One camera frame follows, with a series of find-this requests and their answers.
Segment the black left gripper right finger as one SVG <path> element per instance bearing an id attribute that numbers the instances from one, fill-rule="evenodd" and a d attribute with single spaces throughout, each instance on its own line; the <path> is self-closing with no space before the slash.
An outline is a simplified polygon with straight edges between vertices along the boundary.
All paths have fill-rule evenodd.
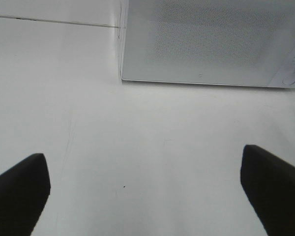
<path id="1" fill-rule="evenodd" d="M 295 166 L 246 145 L 240 183 L 267 235 L 295 236 Z"/>

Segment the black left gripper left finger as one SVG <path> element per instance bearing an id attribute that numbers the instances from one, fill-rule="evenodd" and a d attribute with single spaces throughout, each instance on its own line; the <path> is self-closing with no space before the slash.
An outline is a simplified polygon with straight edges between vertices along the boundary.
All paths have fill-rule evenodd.
<path id="1" fill-rule="evenodd" d="M 47 161 L 35 153 L 0 175 L 0 236 L 29 236 L 51 191 Z"/>

